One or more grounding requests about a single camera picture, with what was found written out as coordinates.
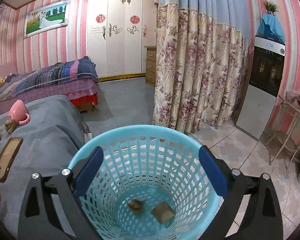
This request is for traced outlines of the brown crumpled paper ball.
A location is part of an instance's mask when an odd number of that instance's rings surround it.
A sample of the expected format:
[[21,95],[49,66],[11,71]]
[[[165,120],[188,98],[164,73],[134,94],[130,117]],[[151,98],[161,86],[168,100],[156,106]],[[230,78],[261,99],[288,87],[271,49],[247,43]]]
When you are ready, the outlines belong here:
[[145,202],[146,202],[145,200],[134,198],[133,200],[127,203],[127,206],[130,208],[130,210],[133,213],[143,213],[145,211],[143,207]]

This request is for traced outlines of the crumpled brown paper on table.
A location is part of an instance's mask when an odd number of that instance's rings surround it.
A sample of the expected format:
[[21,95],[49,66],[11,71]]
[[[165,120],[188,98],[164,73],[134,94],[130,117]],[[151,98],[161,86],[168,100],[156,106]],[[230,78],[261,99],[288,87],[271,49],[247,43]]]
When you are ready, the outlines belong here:
[[8,134],[11,134],[11,133],[13,133],[13,131],[16,129],[16,127],[18,126],[18,124],[15,122],[15,121],[13,121],[13,120],[7,120],[6,122],[5,122],[5,131],[8,133]]

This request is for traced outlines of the blue cloth on refrigerator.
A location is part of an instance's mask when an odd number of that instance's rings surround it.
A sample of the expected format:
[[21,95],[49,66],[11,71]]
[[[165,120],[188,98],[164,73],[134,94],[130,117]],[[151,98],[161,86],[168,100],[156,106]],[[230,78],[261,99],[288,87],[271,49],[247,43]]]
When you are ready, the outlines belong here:
[[263,14],[257,30],[257,36],[285,44],[285,33],[277,16]]

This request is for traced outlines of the light blue plastic basket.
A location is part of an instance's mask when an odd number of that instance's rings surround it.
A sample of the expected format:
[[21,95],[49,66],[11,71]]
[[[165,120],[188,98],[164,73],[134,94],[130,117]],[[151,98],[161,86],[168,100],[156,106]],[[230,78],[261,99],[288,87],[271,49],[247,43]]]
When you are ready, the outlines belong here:
[[[79,204],[103,239],[200,238],[219,196],[199,162],[199,142],[161,126],[119,127],[87,142],[69,168],[97,146],[103,163]],[[134,198],[146,201],[143,213],[127,206]],[[176,212],[166,224],[151,214],[163,201]]]

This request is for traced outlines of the framed wedding picture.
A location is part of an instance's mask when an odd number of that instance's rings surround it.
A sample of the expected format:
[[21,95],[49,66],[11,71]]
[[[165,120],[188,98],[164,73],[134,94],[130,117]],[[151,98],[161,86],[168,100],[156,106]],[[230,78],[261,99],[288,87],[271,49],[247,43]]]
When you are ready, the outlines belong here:
[[68,25],[69,0],[53,3],[25,16],[24,38]]

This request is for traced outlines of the wooden drawer desk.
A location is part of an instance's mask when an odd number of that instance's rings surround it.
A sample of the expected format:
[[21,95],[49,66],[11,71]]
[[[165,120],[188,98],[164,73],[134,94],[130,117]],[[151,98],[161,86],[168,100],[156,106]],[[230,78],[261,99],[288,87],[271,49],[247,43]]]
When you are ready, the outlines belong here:
[[146,48],[146,83],[155,86],[156,80],[156,59],[157,48],[156,46],[145,46]]

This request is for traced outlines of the small potted plant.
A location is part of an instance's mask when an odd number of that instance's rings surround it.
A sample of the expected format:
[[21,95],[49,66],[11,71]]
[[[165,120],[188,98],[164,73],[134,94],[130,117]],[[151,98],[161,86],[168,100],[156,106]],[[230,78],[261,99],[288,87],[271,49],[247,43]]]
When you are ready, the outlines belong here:
[[279,12],[278,5],[271,1],[263,1],[263,6],[266,9],[268,14],[275,15]]

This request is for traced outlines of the floral curtain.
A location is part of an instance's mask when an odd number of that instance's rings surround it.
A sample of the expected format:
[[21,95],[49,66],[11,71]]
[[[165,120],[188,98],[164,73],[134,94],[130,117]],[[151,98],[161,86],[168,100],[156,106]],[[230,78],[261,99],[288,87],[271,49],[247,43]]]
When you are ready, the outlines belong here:
[[248,36],[247,0],[159,0],[153,124],[189,133],[229,120]]

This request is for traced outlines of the silver black refrigerator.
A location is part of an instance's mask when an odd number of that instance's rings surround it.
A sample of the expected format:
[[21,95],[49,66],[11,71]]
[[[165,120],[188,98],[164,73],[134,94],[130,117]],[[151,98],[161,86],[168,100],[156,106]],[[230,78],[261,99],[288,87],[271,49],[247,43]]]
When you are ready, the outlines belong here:
[[283,43],[256,35],[247,92],[236,127],[259,140],[277,100],[286,48]]

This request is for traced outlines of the brown phone case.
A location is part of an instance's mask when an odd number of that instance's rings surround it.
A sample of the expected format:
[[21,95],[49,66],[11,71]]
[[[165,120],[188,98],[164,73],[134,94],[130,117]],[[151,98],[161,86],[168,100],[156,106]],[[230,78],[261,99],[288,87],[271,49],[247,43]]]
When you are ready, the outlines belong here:
[[22,137],[10,137],[0,150],[0,183],[6,181],[11,165],[22,143]]

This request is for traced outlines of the pink pig mug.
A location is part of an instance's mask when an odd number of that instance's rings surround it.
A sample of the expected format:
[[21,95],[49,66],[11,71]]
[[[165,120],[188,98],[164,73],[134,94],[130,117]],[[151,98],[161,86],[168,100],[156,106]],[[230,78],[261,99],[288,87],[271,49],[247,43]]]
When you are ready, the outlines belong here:
[[22,100],[18,99],[11,107],[8,116],[16,124],[22,126],[30,121],[30,115],[27,107]]

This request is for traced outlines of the grey table cloth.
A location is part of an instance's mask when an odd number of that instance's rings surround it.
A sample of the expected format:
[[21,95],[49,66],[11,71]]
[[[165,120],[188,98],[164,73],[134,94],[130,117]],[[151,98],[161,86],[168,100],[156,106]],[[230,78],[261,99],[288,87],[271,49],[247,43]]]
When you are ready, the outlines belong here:
[[34,172],[54,176],[66,168],[84,145],[89,128],[77,108],[63,95],[27,103],[30,121],[11,134],[23,143],[5,182],[0,183],[0,220],[13,237],[25,190]]

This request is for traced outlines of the bed with purple cover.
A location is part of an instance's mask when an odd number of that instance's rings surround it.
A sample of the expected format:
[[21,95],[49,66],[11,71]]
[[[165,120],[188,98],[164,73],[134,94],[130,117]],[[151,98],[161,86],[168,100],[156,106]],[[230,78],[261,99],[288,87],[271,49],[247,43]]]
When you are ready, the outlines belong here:
[[75,106],[82,103],[91,102],[97,104],[97,86],[95,81],[92,79],[78,79],[75,81],[70,81],[60,85],[52,85],[49,87],[38,88],[20,94],[15,98],[8,99],[0,102],[0,115],[8,112],[11,106],[16,100],[20,99],[24,103],[29,103],[34,100],[46,98],[54,95],[64,95],[66,96]]

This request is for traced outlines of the white wardrobe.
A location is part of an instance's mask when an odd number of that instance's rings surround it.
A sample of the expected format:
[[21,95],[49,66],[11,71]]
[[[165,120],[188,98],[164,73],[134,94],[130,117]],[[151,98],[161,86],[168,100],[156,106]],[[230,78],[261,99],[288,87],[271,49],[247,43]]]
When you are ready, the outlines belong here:
[[88,56],[98,77],[145,73],[156,23],[154,0],[88,0]]

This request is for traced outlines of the plaid blue blanket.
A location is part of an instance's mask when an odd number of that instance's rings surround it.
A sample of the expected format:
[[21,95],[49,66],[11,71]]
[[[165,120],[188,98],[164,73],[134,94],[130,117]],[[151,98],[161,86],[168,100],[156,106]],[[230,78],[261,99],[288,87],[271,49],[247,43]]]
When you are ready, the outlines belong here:
[[0,86],[0,102],[15,98],[34,89],[60,85],[78,79],[92,79],[98,82],[94,64],[88,56],[70,62],[58,62],[31,73],[9,76]]

